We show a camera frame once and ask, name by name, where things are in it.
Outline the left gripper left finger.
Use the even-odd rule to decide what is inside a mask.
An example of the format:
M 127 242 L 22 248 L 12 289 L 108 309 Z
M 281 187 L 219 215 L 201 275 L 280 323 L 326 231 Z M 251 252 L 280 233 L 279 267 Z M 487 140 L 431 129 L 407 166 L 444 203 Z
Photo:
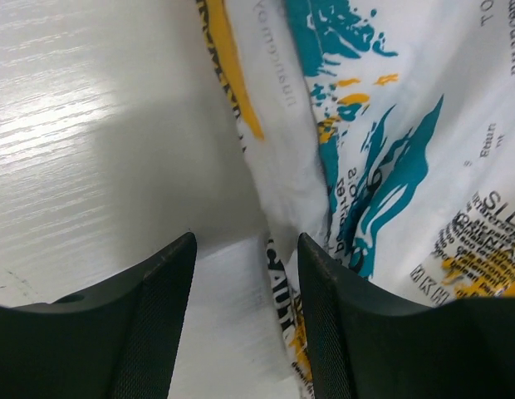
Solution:
M 166 398 L 196 255 L 186 233 L 53 303 L 0 306 L 0 398 Z

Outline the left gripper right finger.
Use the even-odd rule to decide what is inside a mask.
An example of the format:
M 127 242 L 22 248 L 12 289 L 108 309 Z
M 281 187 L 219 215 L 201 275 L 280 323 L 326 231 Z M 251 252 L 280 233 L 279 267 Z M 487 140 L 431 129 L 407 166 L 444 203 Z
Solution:
M 318 398 L 515 398 L 515 298 L 430 308 L 389 293 L 298 239 Z

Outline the patterned white yellow teal shorts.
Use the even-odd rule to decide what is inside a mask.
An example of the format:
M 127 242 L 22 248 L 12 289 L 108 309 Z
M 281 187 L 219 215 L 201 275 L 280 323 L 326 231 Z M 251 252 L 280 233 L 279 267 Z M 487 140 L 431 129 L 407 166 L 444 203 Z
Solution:
M 515 1 L 200 1 L 302 398 L 298 239 L 430 308 L 515 298 Z

